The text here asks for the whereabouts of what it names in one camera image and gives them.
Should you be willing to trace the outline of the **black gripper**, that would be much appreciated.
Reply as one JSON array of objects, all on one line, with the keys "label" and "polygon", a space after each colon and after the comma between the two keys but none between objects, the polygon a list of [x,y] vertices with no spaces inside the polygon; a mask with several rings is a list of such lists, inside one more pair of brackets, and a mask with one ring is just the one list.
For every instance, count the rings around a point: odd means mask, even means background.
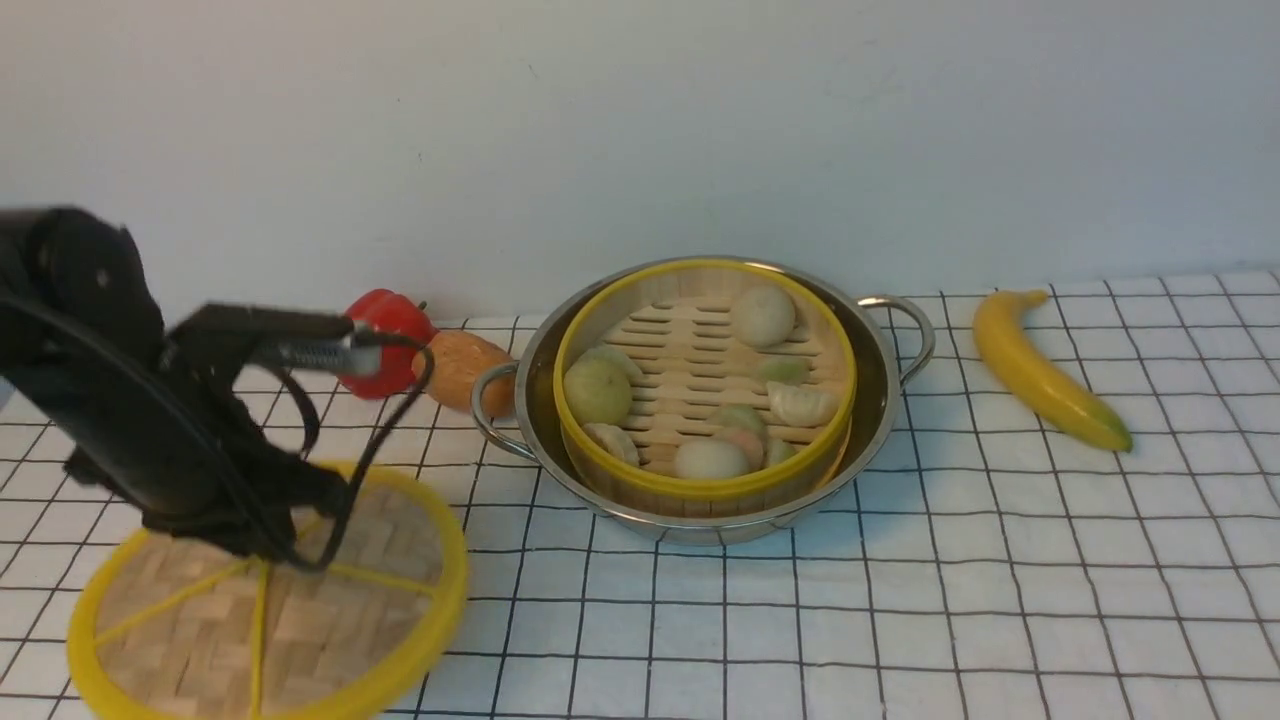
[{"label": "black gripper", "polygon": [[145,528],[239,557],[296,561],[296,509],[343,536],[351,488],[274,445],[172,346],[124,227],[79,208],[3,211],[3,378],[64,432],[65,471]]}]

